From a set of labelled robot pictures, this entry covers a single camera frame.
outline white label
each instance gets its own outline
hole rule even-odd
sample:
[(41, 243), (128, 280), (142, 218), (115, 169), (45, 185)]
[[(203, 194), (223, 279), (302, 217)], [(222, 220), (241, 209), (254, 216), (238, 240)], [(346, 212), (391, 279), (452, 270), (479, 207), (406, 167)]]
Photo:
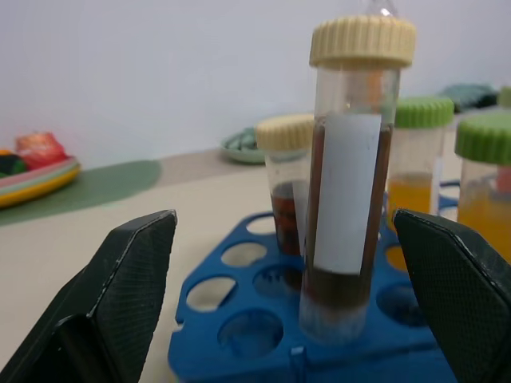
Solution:
[(314, 266), (360, 274), (382, 118), (334, 115), (325, 121)]
[(440, 198), (440, 179), (442, 178), (442, 158), (434, 163), (433, 178), (431, 179), (430, 214), (438, 214), (438, 199)]
[(293, 183), (293, 198), (295, 199), (296, 228), (298, 229), (298, 240), (300, 255), (305, 255), (305, 235), (307, 233), (307, 202), (309, 200), (309, 181), (298, 181)]

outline orange liquid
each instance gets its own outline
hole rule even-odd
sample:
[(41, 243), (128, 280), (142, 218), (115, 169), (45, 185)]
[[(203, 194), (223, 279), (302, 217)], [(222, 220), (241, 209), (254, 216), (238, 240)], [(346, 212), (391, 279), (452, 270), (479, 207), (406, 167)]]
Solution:
[(459, 205), (458, 222), (478, 231), (511, 264), (511, 193), (479, 191)]
[[(430, 213), (432, 179), (430, 174), (416, 173), (389, 180), (387, 224), (393, 231), (396, 231), (396, 228), (392, 223), (392, 218), (398, 208)], [(394, 268), (406, 271), (401, 247), (391, 247), (386, 252), (386, 257)]]

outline blue tube rack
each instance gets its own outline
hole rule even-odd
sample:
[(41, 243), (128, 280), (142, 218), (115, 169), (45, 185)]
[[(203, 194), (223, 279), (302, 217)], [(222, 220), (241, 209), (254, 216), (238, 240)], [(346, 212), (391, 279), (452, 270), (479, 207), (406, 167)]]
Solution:
[[(456, 181), (442, 184), (457, 186)], [(455, 199), (440, 197), (440, 211), (457, 205)], [(247, 229), (268, 216), (270, 212), (243, 219), (184, 281), (176, 310), (182, 327), (172, 335), (168, 351), (168, 363), (180, 381), (456, 382), (433, 334), (417, 316), (408, 275), (386, 261), (386, 249), (398, 245), (398, 239), (386, 227), (385, 212), (366, 326), (358, 340), (345, 346), (319, 344), (299, 328), (299, 292), (287, 287), (283, 272), (302, 270), (302, 259), (280, 253), (275, 234)], [(223, 263), (222, 254), (241, 243), (258, 243), (267, 254), (248, 267)], [(216, 310), (204, 313), (188, 306), (194, 286), (219, 277), (236, 284)]]

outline green round mat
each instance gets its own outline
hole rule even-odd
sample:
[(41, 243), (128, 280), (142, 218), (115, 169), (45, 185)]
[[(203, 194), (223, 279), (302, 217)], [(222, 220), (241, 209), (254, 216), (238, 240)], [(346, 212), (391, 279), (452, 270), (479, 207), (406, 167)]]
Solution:
[(87, 170), (62, 189), (0, 210), (0, 226), (128, 198), (154, 186), (160, 174), (158, 161), (137, 161)]

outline dark brown liquid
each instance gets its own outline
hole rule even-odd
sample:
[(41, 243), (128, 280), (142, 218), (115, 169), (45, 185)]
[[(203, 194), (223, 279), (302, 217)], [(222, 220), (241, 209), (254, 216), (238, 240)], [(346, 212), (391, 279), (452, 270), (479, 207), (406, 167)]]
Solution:
[[(279, 184), (273, 189), (271, 205), (280, 251), (288, 255), (300, 256), (295, 197), (291, 182)], [(299, 291), (301, 289), (302, 275), (300, 273), (296, 273), (294, 270), (286, 270), (284, 271), (284, 279), (294, 290)]]
[[(374, 169), (373, 190), (370, 198), (370, 210), (360, 275), (335, 274), (314, 268), (313, 266), (325, 141), (325, 128), (323, 124), (317, 124), (315, 127), (305, 250), (307, 267), (304, 273), (305, 281), (303, 288), (305, 294), (321, 306), (353, 308), (362, 306), (369, 300), (374, 253), (376, 252), (378, 229), (382, 215), (383, 193), (385, 191), (391, 137), (391, 126), (383, 126), (378, 142), (378, 154)], [(342, 197), (343, 190), (339, 190), (339, 198)], [(333, 251), (338, 251), (339, 257), (343, 256), (342, 248), (333, 249)]]

